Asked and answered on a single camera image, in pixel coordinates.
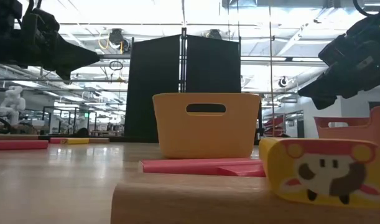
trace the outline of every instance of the yellow basket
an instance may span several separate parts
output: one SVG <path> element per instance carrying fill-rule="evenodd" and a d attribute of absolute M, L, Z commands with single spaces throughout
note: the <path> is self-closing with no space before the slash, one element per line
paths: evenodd
<path fill-rule="evenodd" d="M 244 93 L 154 96 L 160 150 L 176 159 L 249 157 L 261 98 Z M 189 113 L 192 104 L 224 105 L 224 113 Z"/>

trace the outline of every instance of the office wall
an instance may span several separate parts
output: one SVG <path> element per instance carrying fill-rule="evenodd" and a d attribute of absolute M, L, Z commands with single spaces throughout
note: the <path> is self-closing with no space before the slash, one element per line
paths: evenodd
<path fill-rule="evenodd" d="M 369 102 L 380 102 L 380 86 L 361 91 L 349 99 L 341 99 L 343 117 L 369 117 Z"/>
<path fill-rule="evenodd" d="M 297 103 L 283 103 L 281 107 L 275 108 L 275 113 L 292 113 L 295 111 L 303 110 L 304 112 L 304 132 L 305 138 L 318 138 L 317 127 L 315 125 L 314 117 L 337 117 L 341 116 L 341 99 L 337 99 L 335 104 L 325 108 L 324 110 L 317 110 L 311 98 L 299 97 Z M 271 114 L 272 110 L 264 110 L 263 115 Z"/>

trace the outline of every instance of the wooden floor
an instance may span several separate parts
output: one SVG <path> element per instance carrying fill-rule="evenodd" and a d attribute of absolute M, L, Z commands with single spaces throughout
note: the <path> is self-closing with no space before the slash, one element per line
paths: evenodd
<path fill-rule="evenodd" d="M 113 190 L 136 175 L 141 159 L 162 159 L 158 145 L 52 144 L 48 150 L 0 151 L 0 223 L 109 223 Z"/>

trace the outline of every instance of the white robot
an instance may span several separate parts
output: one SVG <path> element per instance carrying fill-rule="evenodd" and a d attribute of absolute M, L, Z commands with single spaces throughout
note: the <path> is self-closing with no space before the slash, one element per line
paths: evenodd
<path fill-rule="evenodd" d="M 21 98 L 22 87 L 10 86 L 5 94 L 5 99 L 0 105 L 0 115 L 10 116 L 10 124 L 17 125 L 19 112 L 25 110 L 25 99 Z"/>

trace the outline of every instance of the basket handle hole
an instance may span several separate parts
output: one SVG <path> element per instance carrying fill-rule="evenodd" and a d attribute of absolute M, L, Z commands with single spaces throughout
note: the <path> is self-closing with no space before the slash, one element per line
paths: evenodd
<path fill-rule="evenodd" d="M 226 112 L 226 106 L 216 103 L 192 103 L 187 105 L 188 113 L 215 113 L 221 114 Z"/>

